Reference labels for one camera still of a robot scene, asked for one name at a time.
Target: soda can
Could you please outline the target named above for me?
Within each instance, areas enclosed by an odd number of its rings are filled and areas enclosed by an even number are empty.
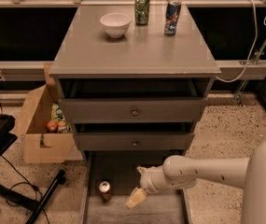
[[[176,26],[180,15],[180,10],[180,1],[174,0],[168,3],[166,10],[166,23],[164,26],[164,33],[166,35],[174,35],[176,33]]]
[[[149,21],[150,0],[134,0],[134,17],[138,25],[146,25]]]
[[[98,189],[104,202],[112,199],[111,185],[107,181],[101,182]]]

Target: white bowl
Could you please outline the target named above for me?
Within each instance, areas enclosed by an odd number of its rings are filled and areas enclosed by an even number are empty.
[[[123,13],[109,13],[100,19],[104,31],[113,38],[122,37],[130,26],[131,18]]]

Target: drawer front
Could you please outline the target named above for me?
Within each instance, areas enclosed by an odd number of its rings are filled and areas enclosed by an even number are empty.
[[[193,133],[84,133],[75,140],[81,151],[187,150],[193,137]]]
[[[199,121],[207,98],[172,100],[60,101],[66,119],[73,123]]]

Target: drawer knob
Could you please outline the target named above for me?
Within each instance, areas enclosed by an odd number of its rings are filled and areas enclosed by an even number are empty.
[[[133,109],[132,115],[135,116],[135,117],[138,116],[139,115],[139,111],[136,108]]]
[[[138,146],[139,146],[139,142],[136,141],[136,140],[134,140],[132,146],[133,146],[133,147],[138,147]]]

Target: terrazzo floor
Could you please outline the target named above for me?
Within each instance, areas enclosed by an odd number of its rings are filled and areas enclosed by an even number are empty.
[[[230,93],[210,94],[209,105],[195,129],[195,138],[187,156],[196,159],[249,157],[256,146],[266,140],[266,110],[252,93],[243,95],[243,104],[243,107],[237,106]],[[4,105],[3,112],[17,117],[20,108],[21,104]],[[66,182],[55,190],[45,208],[49,223],[79,223],[87,170],[84,161],[26,164],[22,158],[22,140],[23,137],[19,137],[4,156],[33,184],[39,186],[42,192],[46,191],[60,169],[66,171]],[[22,181],[11,167],[0,159],[0,184],[10,188]],[[35,197],[35,193],[26,186],[18,186],[15,190]],[[242,195],[240,189],[198,180],[194,188],[187,189],[190,223],[240,223]],[[28,217],[23,207],[9,206],[6,200],[0,197],[0,224],[25,223]],[[48,222],[41,213],[36,224],[43,223]]]

